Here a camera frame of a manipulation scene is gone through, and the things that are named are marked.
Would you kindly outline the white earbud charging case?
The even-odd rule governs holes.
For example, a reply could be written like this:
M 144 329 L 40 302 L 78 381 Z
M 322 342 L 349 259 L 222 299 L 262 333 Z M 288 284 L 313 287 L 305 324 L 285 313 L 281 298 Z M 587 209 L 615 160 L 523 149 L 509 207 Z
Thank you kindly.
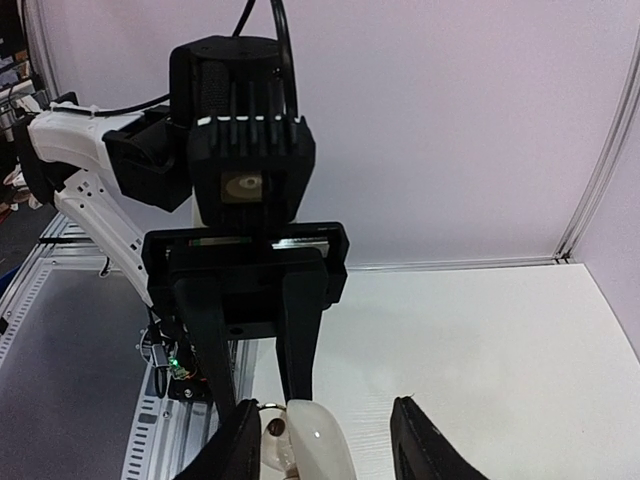
M 355 479 L 348 442 L 333 414 L 310 400 L 258 406 L 261 465 L 278 479 Z

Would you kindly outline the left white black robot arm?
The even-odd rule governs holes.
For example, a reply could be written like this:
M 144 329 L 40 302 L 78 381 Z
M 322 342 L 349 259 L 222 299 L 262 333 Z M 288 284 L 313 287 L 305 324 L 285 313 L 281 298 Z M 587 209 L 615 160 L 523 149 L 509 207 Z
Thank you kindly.
M 237 402 L 230 345 L 272 338 L 286 400 L 313 396 L 323 313 L 346 284 L 338 222 L 297 214 L 316 163 L 289 37 L 176 47 L 169 92 L 140 107 L 64 95 L 16 126 L 29 189 L 77 222 L 147 307 L 156 392 Z

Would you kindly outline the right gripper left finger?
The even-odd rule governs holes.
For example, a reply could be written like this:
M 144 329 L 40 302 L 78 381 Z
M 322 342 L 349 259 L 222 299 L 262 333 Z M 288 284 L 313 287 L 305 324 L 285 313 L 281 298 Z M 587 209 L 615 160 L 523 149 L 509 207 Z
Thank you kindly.
M 176 480 L 259 480 L 261 420 L 258 403 L 242 400 Z

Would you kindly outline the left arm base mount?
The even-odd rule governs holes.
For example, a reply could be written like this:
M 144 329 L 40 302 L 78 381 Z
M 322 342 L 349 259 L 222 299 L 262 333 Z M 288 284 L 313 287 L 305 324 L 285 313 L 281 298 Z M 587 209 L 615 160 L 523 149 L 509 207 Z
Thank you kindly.
M 136 350 L 150 367 L 151 393 L 159 399 L 211 404 L 211 389 L 186 335 L 170 336 L 153 309 L 147 307 L 146 312 L 147 325 Z

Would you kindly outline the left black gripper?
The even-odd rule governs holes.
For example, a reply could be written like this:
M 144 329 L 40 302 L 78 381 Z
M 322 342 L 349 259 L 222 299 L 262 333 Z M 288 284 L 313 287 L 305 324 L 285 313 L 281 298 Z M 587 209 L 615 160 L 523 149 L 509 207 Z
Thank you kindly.
M 259 242 L 205 228 L 145 235 L 152 310 L 169 329 L 186 325 L 221 422 L 236 407 L 226 321 L 242 338 L 276 335 L 284 398 L 313 399 L 322 313 L 341 299 L 348 249 L 339 222 L 290 224 Z M 320 272 L 292 272 L 304 260 Z

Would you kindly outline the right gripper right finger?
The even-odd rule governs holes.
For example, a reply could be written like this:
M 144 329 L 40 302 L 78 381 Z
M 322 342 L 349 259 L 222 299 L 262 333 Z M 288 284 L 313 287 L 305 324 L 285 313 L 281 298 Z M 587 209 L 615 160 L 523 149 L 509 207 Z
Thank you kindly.
M 410 396 L 394 400 L 390 435 L 396 479 L 487 480 L 458 453 Z

